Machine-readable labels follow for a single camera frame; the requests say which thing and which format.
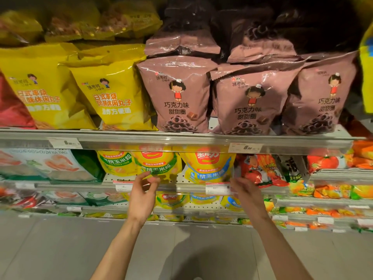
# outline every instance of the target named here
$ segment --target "gray tile floor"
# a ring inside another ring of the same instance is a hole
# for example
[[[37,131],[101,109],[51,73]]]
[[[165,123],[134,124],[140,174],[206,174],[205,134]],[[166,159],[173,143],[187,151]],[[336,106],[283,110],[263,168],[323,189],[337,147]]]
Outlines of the gray tile floor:
[[[121,221],[0,214],[0,280],[89,279]],[[370,279],[373,234],[282,231],[315,279]],[[256,231],[145,225],[127,280],[273,280]]]

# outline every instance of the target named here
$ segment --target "chocolate donut snack bag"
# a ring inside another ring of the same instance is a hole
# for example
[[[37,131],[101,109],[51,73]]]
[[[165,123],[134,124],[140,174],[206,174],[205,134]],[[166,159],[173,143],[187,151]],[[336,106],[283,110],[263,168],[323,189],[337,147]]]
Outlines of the chocolate donut snack bag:
[[[282,116],[288,135],[324,134],[338,124],[350,86],[356,74],[357,51],[347,54],[315,53],[289,89]]]
[[[268,135],[273,118],[281,113],[288,88],[304,62],[225,64],[212,71],[219,121],[214,132]]]
[[[146,41],[147,56],[167,54],[211,56],[220,53],[220,47],[211,35],[207,22],[192,18],[169,18],[151,38]]]
[[[246,63],[273,54],[296,55],[296,51],[289,40],[264,22],[240,19],[232,23],[228,63]]]
[[[169,56],[137,64],[158,115],[157,128],[168,132],[208,132],[206,117],[212,60]]]

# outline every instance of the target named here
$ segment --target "person's left hand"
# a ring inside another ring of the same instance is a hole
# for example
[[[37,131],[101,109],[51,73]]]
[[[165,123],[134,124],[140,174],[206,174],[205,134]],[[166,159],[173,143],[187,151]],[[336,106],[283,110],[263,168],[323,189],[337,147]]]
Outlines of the person's left hand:
[[[150,171],[137,175],[129,198],[128,220],[139,222],[141,226],[145,224],[153,211],[156,202],[156,190],[160,183],[160,178],[144,179],[148,175],[150,175]]]

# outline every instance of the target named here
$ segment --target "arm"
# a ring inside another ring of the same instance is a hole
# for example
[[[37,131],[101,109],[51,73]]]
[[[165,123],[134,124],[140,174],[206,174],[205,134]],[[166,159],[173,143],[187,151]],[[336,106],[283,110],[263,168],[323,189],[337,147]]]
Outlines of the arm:
[[[277,280],[312,280],[280,230],[269,217],[260,189],[245,178],[231,179],[241,206],[258,231]]]
[[[144,179],[150,171],[136,177],[128,207],[128,218],[113,239],[91,280],[124,280],[137,236],[152,213],[160,179]]]

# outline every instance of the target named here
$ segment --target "cartoon character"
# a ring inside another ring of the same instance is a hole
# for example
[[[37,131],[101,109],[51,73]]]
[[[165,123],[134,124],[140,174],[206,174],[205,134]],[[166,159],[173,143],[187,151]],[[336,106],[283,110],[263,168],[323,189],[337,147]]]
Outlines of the cartoon character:
[[[34,84],[38,84],[38,82],[36,81],[38,78],[35,77],[35,75],[33,75],[32,73],[28,74],[27,77],[32,80],[34,82]]]
[[[247,103],[249,106],[254,106],[256,104],[256,101],[259,97],[262,97],[266,94],[264,88],[260,85],[257,84],[254,87],[249,87],[245,91],[245,95],[250,98],[249,102]]]
[[[341,76],[339,73],[335,73],[329,77],[329,85],[332,88],[330,90],[330,96],[334,97],[337,94],[337,86],[341,84]]]
[[[170,89],[175,93],[175,100],[181,101],[181,93],[187,88],[185,84],[178,79],[170,82]]]
[[[110,88],[109,81],[105,78],[100,79],[100,83],[105,85],[106,88]]]

